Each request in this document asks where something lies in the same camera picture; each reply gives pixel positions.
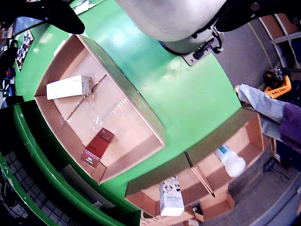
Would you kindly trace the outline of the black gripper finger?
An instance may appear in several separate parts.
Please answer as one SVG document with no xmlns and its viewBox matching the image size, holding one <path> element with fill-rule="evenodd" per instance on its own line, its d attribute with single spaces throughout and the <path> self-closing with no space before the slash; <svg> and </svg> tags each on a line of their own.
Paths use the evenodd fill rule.
<svg viewBox="0 0 301 226">
<path fill-rule="evenodd" d="M 29 17 L 49 23 L 72 34 L 82 34 L 85 25 L 63 0 L 2 0 L 0 2 L 0 26 L 9 28 L 18 17 Z"/>
<path fill-rule="evenodd" d="M 233 31 L 262 16 L 283 13 L 292 24 L 301 20 L 299 0 L 228 0 L 221 9 L 215 27 L 220 32 Z"/>
</svg>

